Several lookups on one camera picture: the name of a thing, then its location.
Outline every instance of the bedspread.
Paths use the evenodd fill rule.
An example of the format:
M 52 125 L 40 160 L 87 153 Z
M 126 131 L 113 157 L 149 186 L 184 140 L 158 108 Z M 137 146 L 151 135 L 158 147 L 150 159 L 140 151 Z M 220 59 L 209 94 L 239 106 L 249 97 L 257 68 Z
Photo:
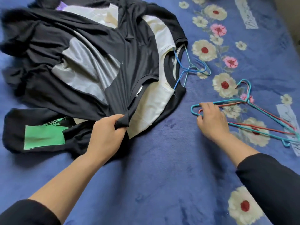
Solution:
M 1 8 L 33 0 L 0 0 Z M 77 224 L 271 224 L 235 175 L 229 158 L 207 140 L 190 107 L 239 98 L 252 83 L 252 100 L 294 125 L 300 114 L 300 59 L 273 0 L 145 0 L 174 13 L 189 40 L 191 61 L 212 74 L 189 74 L 187 93 L 168 118 L 130 143 L 130 155 L 102 167 L 66 221 Z M 0 69 L 12 58 L 1 53 Z M 188 66 L 184 55 L 182 64 Z M 0 125 L 12 108 L 25 108 L 0 77 Z M 224 108 L 227 118 L 282 127 L 246 105 Z M 230 127 L 238 138 L 300 173 L 300 147 Z M 29 197 L 72 162 L 68 154 L 13 155 L 0 143 L 0 212 Z

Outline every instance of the hand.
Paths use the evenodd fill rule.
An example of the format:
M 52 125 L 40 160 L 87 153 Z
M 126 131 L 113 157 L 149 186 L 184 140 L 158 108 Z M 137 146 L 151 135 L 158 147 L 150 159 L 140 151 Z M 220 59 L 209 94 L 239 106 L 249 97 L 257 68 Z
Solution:
M 113 115 L 96 121 L 85 155 L 99 165 L 106 163 L 119 149 L 127 128 L 115 130 L 115 122 L 124 115 Z
M 197 125 L 208 139 L 216 142 L 230 133 L 226 116 L 217 105 L 212 102 L 202 102 L 200 105 L 203 108 L 203 117 L 197 118 Z

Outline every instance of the floral blanket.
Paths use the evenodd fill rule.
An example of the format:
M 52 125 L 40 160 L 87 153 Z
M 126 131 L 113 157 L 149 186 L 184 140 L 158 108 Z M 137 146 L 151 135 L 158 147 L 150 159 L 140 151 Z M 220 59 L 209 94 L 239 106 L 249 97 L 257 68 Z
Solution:
M 0 6 L 13 8 L 31 1 L 1 0 Z M 235 86 L 247 79 L 252 83 L 252 102 L 299 129 L 300 60 L 273 0 L 145 1 L 156 2 L 177 16 L 189 40 L 191 62 L 196 64 L 195 58 L 205 61 L 212 74 L 189 74 L 187 93 L 178 109 L 134 138 L 128 158 L 96 173 L 65 224 L 271 224 L 242 186 L 228 157 L 202 136 L 190 107 L 244 98 L 245 87 Z M 0 69 L 10 60 L 0 54 Z M 189 66 L 186 55 L 182 64 Z M 13 97 L 2 77 L 0 84 L 3 126 L 9 109 L 24 105 Z M 247 105 L 224 107 L 223 112 L 230 121 L 283 130 Z M 231 131 L 300 173 L 300 145 L 285 148 L 281 141 L 257 132 L 234 127 Z M 29 197 L 71 162 L 67 154 L 12 155 L 1 144 L 0 212 Z

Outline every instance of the clothes hanger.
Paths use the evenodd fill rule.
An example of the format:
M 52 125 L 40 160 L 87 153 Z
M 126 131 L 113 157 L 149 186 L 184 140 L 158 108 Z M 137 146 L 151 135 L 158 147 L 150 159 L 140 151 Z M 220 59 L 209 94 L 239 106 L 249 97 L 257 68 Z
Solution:
M 201 64 L 204 65 L 205 69 L 204 69 L 203 71 L 199 70 L 193 63 L 190 62 L 190 57 L 189 57 L 189 55 L 188 55 L 188 51 L 187 51 L 187 49 L 186 49 L 186 46 L 185 46 L 185 50 L 186 50 L 186 54 L 187 54 L 187 57 L 188 57 L 188 60 L 189 60 L 189 64 L 190 64 L 190 66 L 189 66 L 188 68 L 183 67 L 183 65 L 182 65 L 181 62 L 179 61 L 179 58 L 178 58 L 178 56 L 177 56 L 176 51 L 175 51 L 174 48 L 173 48 L 173 50 L 174 50 L 175 57 L 176 57 L 176 59 L 177 59 L 179 65 L 180 65 L 180 67 L 182 67 L 182 68 L 184 69 L 184 70 L 182 71 L 182 73 L 180 74 L 180 76 L 179 76 L 179 78 L 178 78 L 178 80 L 177 80 L 177 82 L 176 82 L 176 84 L 175 84 L 175 86 L 174 86 L 174 89 L 177 87 L 177 85 L 178 85 L 178 83 L 180 82 L 180 79 L 181 79 L 181 77 L 183 76 L 184 73 L 192 72 L 192 73 L 203 73 L 203 74 L 206 75 L 206 76 L 211 75 L 211 71 L 210 71 L 210 69 L 208 68 L 207 64 L 206 64 L 204 61 L 201 61 L 201 60 L 195 58 L 196 61 L 198 61 L 199 63 L 201 63 Z
M 283 138 L 283 137 L 280 137 L 280 136 L 276 136 L 276 135 L 273 135 L 273 134 L 269 134 L 269 133 L 265 133 L 265 132 L 261 132 L 259 130 L 254 130 L 254 129 L 250 129 L 250 128 L 247 128 L 245 126 L 251 126 L 251 127 L 255 127 L 255 128 L 260 128 L 260 129 L 264 129 L 263 127 L 260 127 L 260 126 L 254 126 L 254 125 L 249 125 L 249 124 L 244 124 L 244 123 L 235 123 L 235 122 L 228 122 L 229 125 L 232 125 L 232 126 L 235 126 L 235 127 L 238 127 L 238 128 L 241 128 L 241 129 L 246 129 L 246 130 L 249 130 L 251 132 L 256 132 L 256 133 L 259 133 L 259 134 L 263 134 L 263 135 L 266 135 L 266 136 L 270 136 L 270 137 L 273 137 L 273 138 L 276 138 L 278 140 L 281 140 L 283 145 L 285 147 L 289 147 L 290 146 L 290 143 L 289 142 L 297 142 L 299 143 L 300 142 L 300 135 L 298 132 L 296 132 L 296 128 L 294 126 L 292 126 L 290 123 L 288 123 L 287 121 L 267 112 L 266 110 L 260 108 L 259 106 L 253 104 L 250 102 L 249 98 L 250 98 L 250 92 L 251 92 L 251 83 L 246 80 L 246 79 L 242 79 L 240 80 L 240 82 L 237 84 L 236 88 L 241 84 L 241 83 L 245 83 L 247 85 L 247 98 L 245 100 L 242 100 L 241 98 L 236 98 L 236 99 L 229 99 L 229 100 L 222 100 L 222 101 L 217 101 L 217 102 L 214 102 L 213 104 L 221 104 L 219 106 L 231 106 L 231 105 L 235 105 L 235 104 L 239 104 L 239 103 L 247 103 L 248 105 L 252 106 L 253 108 L 259 110 L 261 113 L 267 115 L 268 117 L 272 118 L 274 121 L 276 121 L 277 123 L 279 123 L 281 126 L 283 126 L 285 129 L 287 129 L 289 131 L 289 134 L 291 135 L 295 135 L 297 137 L 297 140 L 292 140 L 292 139 L 288 139 L 288 138 Z M 201 110 L 199 110 L 199 113 L 195 113 L 193 111 L 193 108 L 194 107 L 198 107 L 200 106 L 199 104 L 196 104 L 196 105 L 193 105 L 191 106 L 191 112 L 194 114 L 194 115 L 201 115 L 200 112 Z M 279 131 L 279 130 L 274 130 L 274 129 L 269 129 L 269 128 L 266 128 L 268 130 L 271 130 L 271 131 L 276 131 L 276 132 L 283 132 L 283 133 L 286 133 L 284 131 Z

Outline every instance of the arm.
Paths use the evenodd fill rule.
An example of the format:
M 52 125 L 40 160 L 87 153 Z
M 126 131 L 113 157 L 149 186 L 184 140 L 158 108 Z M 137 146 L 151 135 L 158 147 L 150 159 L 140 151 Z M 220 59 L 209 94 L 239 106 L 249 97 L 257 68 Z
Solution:
M 220 111 L 217 105 L 212 102 L 203 102 L 201 106 L 203 118 L 202 116 L 197 118 L 199 128 L 208 139 L 226 152 L 236 167 L 246 157 L 259 153 L 229 132 L 225 114 Z
M 226 117 L 218 106 L 201 105 L 204 117 L 197 119 L 199 128 L 237 166 L 236 174 L 269 220 L 274 225 L 299 224 L 300 176 L 230 134 Z
M 17 202 L 0 215 L 0 222 L 19 224 L 17 222 L 11 223 L 12 218 L 17 218 L 18 213 L 25 210 L 28 213 L 25 213 L 24 217 L 33 221 L 31 217 L 34 216 L 34 221 L 25 223 L 18 220 L 18 222 L 24 224 L 53 224 L 49 223 L 48 220 L 41 222 L 43 219 L 45 221 L 46 217 L 51 217 L 52 213 L 63 224 L 91 178 L 119 149 L 126 128 L 115 130 L 114 124 L 121 117 L 123 115 L 113 115 L 97 121 L 94 124 L 87 152 L 75 159 L 70 166 L 29 197 L 29 200 Z M 26 209 L 26 205 L 30 205 L 31 209 Z M 44 212 L 44 218 L 32 212 L 34 208 Z

